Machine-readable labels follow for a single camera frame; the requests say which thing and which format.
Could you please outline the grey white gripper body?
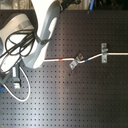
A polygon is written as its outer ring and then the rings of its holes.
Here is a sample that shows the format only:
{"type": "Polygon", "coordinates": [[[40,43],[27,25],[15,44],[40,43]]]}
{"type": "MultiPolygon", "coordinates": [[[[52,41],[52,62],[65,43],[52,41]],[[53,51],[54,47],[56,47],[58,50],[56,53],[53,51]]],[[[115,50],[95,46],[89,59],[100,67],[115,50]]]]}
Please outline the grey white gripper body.
{"type": "Polygon", "coordinates": [[[12,68],[20,61],[19,55],[0,55],[0,84],[4,85],[11,76],[12,68]]]}

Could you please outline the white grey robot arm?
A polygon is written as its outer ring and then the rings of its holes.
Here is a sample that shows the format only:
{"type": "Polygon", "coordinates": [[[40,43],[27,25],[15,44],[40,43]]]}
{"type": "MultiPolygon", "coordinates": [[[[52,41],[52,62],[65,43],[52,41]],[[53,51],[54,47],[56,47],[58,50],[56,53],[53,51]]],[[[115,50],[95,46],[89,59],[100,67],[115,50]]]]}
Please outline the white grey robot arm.
{"type": "Polygon", "coordinates": [[[61,12],[58,0],[32,0],[37,25],[25,13],[13,14],[0,29],[0,72],[8,73],[20,60],[36,69],[46,51],[61,12]]]}

